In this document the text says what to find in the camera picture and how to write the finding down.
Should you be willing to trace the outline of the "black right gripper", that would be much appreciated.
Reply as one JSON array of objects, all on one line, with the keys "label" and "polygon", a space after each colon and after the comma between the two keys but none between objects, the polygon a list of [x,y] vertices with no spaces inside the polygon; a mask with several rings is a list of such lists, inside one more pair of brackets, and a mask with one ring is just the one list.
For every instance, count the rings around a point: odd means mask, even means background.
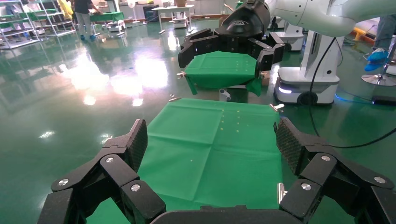
[{"label": "black right gripper", "polygon": [[214,32],[206,28],[186,36],[178,53],[179,67],[185,68],[195,56],[217,51],[217,46],[219,51],[246,53],[252,38],[256,41],[255,50],[258,53],[255,77],[259,78],[263,71],[271,70],[273,64],[282,61],[285,51],[285,43],[276,32],[270,32],[262,40],[270,19],[270,11],[264,1],[247,0]]}]

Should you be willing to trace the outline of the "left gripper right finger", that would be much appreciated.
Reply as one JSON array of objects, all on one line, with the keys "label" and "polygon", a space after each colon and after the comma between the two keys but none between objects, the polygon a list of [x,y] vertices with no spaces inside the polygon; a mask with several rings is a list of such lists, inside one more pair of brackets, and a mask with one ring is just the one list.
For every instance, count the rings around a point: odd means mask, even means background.
[{"label": "left gripper right finger", "polygon": [[322,137],[299,131],[288,118],[273,125],[276,146],[297,180],[279,198],[279,208],[310,221],[323,197],[333,199],[357,224],[396,221],[394,183],[341,156]]}]

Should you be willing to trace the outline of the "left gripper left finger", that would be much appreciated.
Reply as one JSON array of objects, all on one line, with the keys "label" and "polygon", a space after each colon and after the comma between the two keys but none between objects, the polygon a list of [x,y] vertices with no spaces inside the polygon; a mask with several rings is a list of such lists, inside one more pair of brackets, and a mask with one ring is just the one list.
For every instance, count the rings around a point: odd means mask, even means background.
[{"label": "left gripper left finger", "polygon": [[107,140],[93,159],[52,183],[38,223],[85,224],[107,199],[130,223],[153,222],[166,205],[138,175],[147,145],[146,121],[137,119],[127,134]]}]

